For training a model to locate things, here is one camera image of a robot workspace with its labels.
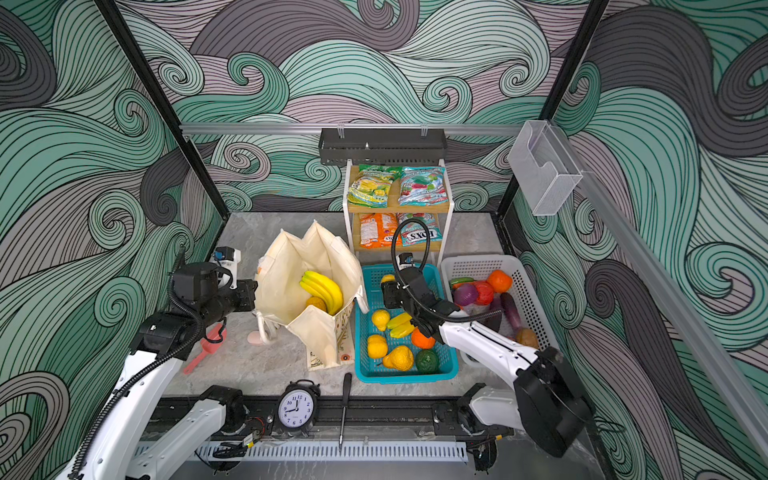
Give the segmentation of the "wrinkled yellow fruit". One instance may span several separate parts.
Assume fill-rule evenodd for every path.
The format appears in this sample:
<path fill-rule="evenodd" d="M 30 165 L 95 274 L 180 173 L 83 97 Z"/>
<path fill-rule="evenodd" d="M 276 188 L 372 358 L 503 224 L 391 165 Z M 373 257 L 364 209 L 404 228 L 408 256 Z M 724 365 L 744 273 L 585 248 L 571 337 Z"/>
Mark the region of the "wrinkled yellow fruit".
<path fill-rule="evenodd" d="M 319 309 L 319 310 L 321 310 L 323 312 L 328 312 L 328 307 L 326 305 L 326 302 L 322 298 L 317 297 L 317 296 L 310 297 L 306 301 L 305 305 L 307 307 L 310 307 L 310 306 L 315 307 L 315 308 L 317 308 L 317 309 Z"/>

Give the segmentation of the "large yellow banana bunch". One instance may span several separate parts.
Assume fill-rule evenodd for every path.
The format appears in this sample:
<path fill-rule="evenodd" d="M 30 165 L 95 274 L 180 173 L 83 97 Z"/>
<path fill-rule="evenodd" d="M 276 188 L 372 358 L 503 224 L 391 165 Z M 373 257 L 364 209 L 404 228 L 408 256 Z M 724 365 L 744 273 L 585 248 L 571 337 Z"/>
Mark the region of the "large yellow banana bunch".
<path fill-rule="evenodd" d="M 329 315 L 336 315 L 344 306 L 341 288 L 329 277 L 315 271 L 306 271 L 299 285 L 312 296 L 323 300 Z"/>

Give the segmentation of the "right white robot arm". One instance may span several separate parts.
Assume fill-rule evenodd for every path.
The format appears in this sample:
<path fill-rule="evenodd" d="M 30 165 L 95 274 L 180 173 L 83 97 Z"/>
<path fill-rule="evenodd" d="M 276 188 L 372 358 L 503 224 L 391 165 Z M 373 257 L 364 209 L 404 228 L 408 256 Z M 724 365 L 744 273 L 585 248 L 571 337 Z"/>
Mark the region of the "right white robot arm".
<path fill-rule="evenodd" d="M 417 267 L 397 268 L 380 287 L 388 309 L 404 310 L 427 336 L 467 353 L 511 387 L 515 413 L 499 400 L 472 397 L 470 409 L 481 423 L 519 427 L 547 454 L 561 458 L 593 418 L 586 388 L 559 350 L 519 344 L 481 323 L 498 311 L 467 315 L 435 296 Z"/>

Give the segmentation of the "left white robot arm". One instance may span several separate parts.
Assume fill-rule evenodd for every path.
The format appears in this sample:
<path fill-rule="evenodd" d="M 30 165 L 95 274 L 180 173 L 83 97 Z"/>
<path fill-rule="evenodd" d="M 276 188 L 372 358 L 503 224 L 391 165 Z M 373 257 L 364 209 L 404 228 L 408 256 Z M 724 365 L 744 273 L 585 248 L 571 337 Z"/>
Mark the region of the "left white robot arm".
<path fill-rule="evenodd" d="M 169 479 L 217 432 L 246 422 L 241 391 L 211 386 L 149 449 L 137 450 L 163 393 L 207 330 L 233 312 L 253 310 L 257 283 L 237 277 L 238 259 L 180 263 L 171 274 L 171 309 L 148 317 L 123 370 L 62 479 Z"/>

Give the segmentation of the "cream canvas grocery bag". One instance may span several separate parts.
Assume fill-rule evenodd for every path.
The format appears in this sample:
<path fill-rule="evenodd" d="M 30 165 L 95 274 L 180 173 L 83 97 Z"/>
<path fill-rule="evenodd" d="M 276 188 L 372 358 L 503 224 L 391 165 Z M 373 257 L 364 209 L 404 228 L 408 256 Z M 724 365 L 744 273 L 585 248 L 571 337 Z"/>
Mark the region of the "cream canvas grocery bag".
<path fill-rule="evenodd" d="M 338 284 L 344 306 L 336 315 L 307 307 L 312 297 L 299 282 L 306 271 Z M 352 316 L 369 311 L 362 266 L 346 242 L 313 222 L 303 236 L 280 232 L 261 257 L 255 280 L 255 312 L 264 326 L 287 329 L 305 345 L 309 369 L 339 367 L 355 359 Z"/>

